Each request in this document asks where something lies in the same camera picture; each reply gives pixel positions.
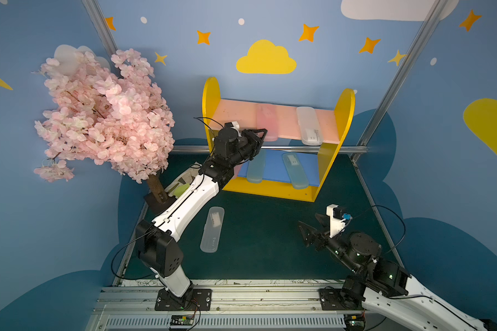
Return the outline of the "pink pencil case shelf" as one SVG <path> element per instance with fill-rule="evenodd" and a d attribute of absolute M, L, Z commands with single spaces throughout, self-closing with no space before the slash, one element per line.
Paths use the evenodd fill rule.
<path fill-rule="evenodd" d="M 267 130 L 266 142 L 278 140 L 278 120 L 275 105 L 269 103 L 256 105 L 256 128 Z"/>

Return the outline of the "white pencil case with label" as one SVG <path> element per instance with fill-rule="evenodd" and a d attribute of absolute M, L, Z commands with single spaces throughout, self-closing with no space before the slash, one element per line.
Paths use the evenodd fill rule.
<path fill-rule="evenodd" d="M 300 128 L 300 140 L 307 146 L 320 146 L 323 143 L 322 129 L 316 110 L 312 107 L 297 107 L 296 114 Z"/>

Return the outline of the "clear white pencil case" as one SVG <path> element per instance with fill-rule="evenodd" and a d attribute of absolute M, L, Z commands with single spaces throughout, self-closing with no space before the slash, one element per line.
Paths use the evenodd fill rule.
<path fill-rule="evenodd" d="M 214 253 L 218 250 L 223 220 L 224 208 L 214 206 L 209 209 L 200 243 L 202 252 Z"/>

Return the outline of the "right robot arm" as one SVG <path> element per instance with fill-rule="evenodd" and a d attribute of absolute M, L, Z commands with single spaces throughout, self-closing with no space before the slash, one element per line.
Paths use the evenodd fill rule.
<path fill-rule="evenodd" d="M 344 236 L 352 217 L 331 205 L 317 215 L 318 230 L 298 222 L 302 241 L 330 255 L 351 271 L 341 288 L 318 291 L 323 310 L 370 310 L 410 330 L 497 330 L 491 319 L 477 319 L 427 289 L 396 262 L 382 256 L 382 247 L 365 233 Z"/>

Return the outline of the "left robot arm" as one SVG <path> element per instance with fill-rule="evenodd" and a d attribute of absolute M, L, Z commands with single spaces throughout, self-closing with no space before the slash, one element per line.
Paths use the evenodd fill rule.
<path fill-rule="evenodd" d="M 266 129 L 238 130 L 229 122 L 218 132 L 210 156 L 201 165 L 189 188 L 162 214 L 136 227 L 135 247 L 142 263 L 161 280 L 173 298 L 189 301 L 192 283 L 181 266 L 178 245 L 183 232 L 198 212 L 233 178 L 234 168 L 260 152 Z"/>

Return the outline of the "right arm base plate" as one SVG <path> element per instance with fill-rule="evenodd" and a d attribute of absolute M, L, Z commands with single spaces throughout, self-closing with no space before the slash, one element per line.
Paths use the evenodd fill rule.
<path fill-rule="evenodd" d="M 361 300 L 353 297 L 347 291 L 333 287 L 320 288 L 318 290 L 319 301 L 324 311 L 338 310 L 362 310 Z"/>

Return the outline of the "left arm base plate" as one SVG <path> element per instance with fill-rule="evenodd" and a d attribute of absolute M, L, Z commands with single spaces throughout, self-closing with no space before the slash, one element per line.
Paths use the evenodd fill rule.
<path fill-rule="evenodd" d="M 168 290 L 160 290 L 155 303 L 155 311 L 195 310 L 209 311 L 211 309 L 213 291 L 208 288 L 189 288 L 181 297 L 175 296 Z"/>

